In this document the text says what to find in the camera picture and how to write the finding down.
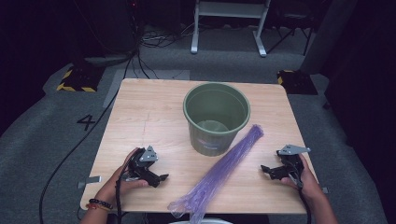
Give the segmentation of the person's right hand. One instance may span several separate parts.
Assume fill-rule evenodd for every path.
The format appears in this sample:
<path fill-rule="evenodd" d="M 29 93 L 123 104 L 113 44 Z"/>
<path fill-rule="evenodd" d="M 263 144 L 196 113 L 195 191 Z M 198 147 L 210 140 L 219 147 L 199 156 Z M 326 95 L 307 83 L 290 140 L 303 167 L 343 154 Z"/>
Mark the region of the person's right hand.
<path fill-rule="evenodd" d="M 322 189 L 319 186 L 318 181 L 316 180 L 311 170 L 309 169 L 305 157 L 302 154 L 300 154 L 299 157 L 304 166 L 304 169 L 301 174 L 301 179 L 303 182 L 302 194 L 304 198 L 311 206 L 315 206 L 319 203 L 326 203 L 327 197 L 322 192 Z"/>

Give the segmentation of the white metal stand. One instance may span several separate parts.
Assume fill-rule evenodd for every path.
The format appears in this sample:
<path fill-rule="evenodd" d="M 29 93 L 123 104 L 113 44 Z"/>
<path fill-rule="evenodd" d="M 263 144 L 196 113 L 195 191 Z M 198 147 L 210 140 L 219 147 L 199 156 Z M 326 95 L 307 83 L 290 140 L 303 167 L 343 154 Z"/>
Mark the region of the white metal stand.
<path fill-rule="evenodd" d="M 250 4 L 195 0 L 191 53 L 196 54 L 198 52 L 199 19 L 201 17 L 228 17 L 260 20 L 258 28 L 253 31 L 253 37 L 259 54 L 265 57 L 267 51 L 262 43 L 261 35 L 271 2 L 272 0 L 263 0 L 263 2 L 259 4 Z"/>

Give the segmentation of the white rounded object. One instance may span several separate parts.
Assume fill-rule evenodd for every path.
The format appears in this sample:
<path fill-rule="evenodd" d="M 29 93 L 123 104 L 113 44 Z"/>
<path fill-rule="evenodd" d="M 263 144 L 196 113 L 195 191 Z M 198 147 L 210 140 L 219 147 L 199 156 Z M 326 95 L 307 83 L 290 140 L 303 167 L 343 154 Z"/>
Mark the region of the white rounded object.
<path fill-rule="evenodd" d="M 170 222 L 169 224 L 233 224 L 233 223 L 220 218 L 209 217 L 209 218 L 203 218 L 198 222 L 183 220 L 183 221 Z"/>

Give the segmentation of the purple plastic bag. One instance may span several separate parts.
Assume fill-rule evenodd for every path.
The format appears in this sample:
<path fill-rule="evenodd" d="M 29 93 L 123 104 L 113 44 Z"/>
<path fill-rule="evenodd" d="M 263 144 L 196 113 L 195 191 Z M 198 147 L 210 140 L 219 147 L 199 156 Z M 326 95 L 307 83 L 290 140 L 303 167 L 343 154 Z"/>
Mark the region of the purple plastic bag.
<path fill-rule="evenodd" d="M 243 139 L 217 161 L 186 195 L 169 203 L 168 210 L 171 215 L 181 218 L 188 214 L 190 224 L 201 224 L 209 203 L 224 186 L 236 166 L 263 136 L 262 127 L 254 124 Z"/>

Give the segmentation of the green plastic bin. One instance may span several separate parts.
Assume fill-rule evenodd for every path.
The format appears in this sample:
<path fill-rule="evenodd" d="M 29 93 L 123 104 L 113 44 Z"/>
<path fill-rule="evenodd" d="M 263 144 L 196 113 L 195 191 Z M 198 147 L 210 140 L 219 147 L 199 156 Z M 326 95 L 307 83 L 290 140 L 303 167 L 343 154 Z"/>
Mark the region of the green plastic bin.
<path fill-rule="evenodd" d="M 216 157 L 225 153 L 250 118 L 248 98 L 237 88 L 208 82 L 192 88 L 183 101 L 192 147 Z"/>

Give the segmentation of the person's left hand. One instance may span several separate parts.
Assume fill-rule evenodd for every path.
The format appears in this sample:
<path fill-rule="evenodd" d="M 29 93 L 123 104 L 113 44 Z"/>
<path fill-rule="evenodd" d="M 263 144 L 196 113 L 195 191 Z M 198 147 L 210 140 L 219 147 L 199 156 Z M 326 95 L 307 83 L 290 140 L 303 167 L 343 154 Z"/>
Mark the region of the person's left hand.
<path fill-rule="evenodd" d="M 111 203 L 116 203 L 116 186 L 119 177 L 128 169 L 128 162 L 131 157 L 136 153 L 137 148 L 133 149 L 125 158 L 123 164 L 113 173 L 113 175 L 107 180 L 107 182 L 99 189 L 94 196 L 95 199 Z M 128 193 L 132 189 L 147 187 L 149 183 L 146 180 L 138 179 L 134 181 L 122 181 L 120 183 L 120 195 Z"/>

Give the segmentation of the black tripod stand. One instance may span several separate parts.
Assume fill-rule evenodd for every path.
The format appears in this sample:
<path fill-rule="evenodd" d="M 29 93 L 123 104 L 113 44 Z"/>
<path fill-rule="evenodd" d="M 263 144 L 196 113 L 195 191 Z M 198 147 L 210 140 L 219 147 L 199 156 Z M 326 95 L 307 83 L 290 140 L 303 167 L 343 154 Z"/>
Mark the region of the black tripod stand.
<path fill-rule="evenodd" d="M 301 30 L 306 38 L 303 51 L 303 55 L 306 55 L 314 31 L 314 15 L 311 11 L 297 9 L 289 11 L 279 8 L 276 10 L 275 28 L 280 39 L 267 50 L 267 53 L 278 47 L 287 37 L 294 35 L 297 30 Z"/>

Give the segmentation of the black yellow striped base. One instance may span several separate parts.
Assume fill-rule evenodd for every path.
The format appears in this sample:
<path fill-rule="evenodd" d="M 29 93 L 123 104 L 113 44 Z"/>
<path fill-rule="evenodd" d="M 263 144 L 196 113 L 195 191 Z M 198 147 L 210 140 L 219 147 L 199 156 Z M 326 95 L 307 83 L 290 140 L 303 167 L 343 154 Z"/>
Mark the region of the black yellow striped base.
<path fill-rule="evenodd" d="M 98 91 L 104 67 L 77 68 L 71 66 L 64 74 L 57 91 Z"/>
<path fill-rule="evenodd" d="M 276 77 L 278 84 L 285 89 L 287 94 L 318 94 L 311 77 L 300 70 L 280 70 Z"/>

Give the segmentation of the grey column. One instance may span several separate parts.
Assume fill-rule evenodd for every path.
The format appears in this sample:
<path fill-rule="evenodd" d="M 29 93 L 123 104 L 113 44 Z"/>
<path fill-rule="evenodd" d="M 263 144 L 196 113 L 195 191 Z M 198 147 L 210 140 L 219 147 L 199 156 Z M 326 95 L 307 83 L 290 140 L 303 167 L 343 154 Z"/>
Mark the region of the grey column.
<path fill-rule="evenodd" d="M 307 75 L 320 73 L 347 25 L 357 2 L 358 0 L 332 0 L 318 28 L 317 35 L 300 66 L 302 73 Z"/>

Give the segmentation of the dark equipment rack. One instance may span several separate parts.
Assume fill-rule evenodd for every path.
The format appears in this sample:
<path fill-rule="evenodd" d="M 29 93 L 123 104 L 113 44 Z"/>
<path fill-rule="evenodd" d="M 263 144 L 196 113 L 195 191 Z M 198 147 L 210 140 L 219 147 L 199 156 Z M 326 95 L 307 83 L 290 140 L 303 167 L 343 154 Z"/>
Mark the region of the dark equipment rack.
<path fill-rule="evenodd" d="M 139 33 L 129 0 L 72 0 L 105 55 L 119 56 L 106 62 L 130 61 L 138 52 Z"/>

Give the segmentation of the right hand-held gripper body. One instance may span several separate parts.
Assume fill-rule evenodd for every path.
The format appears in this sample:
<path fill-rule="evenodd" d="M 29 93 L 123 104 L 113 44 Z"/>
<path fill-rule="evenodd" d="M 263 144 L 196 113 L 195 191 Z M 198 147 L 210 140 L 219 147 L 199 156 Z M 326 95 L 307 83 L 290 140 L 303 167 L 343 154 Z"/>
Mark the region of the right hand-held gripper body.
<path fill-rule="evenodd" d="M 300 181 L 304 169 L 300 155 L 310 151 L 311 149 L 309 147 L 298 147 L 295 145 L 285 145 L 282 149 L 278 150 L 276 154 L 280 158 L 282 166 L 280 167 L 280 174 L 277 179 L 289 177 L 292 181 Z"/>

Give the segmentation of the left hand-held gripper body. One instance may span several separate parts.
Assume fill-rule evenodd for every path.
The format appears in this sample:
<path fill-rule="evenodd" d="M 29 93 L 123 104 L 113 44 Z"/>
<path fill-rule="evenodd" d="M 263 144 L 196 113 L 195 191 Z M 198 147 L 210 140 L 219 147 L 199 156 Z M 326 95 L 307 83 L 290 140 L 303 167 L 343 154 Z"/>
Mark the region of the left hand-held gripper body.
<path fill-rule="evenodd" d="M 152 146 L 149 146 L 148 148 L 139 148 L 128 162 L 128 174 L 126 175 L 125 180 L 145 180 L 143 178 L 145 174 L 155 175 L 150 171 L 149 167 L 157 160 L 157 154 Z"/>

